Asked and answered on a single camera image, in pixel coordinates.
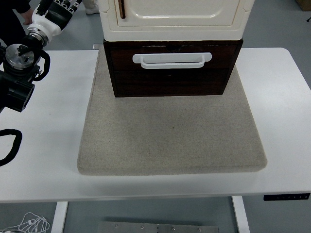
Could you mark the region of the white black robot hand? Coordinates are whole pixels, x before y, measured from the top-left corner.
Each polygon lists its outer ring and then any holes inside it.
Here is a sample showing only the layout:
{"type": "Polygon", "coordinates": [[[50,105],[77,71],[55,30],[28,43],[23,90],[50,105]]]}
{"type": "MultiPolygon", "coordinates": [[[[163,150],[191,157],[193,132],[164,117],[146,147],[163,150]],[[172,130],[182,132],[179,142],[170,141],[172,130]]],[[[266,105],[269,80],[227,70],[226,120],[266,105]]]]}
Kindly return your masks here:
{"type": "Polygon", "coordinates": [[[27,34],[38,34],[47,40],[59,35],[81,3],[80,0],[42,0],[32,15],[27,34]]]}

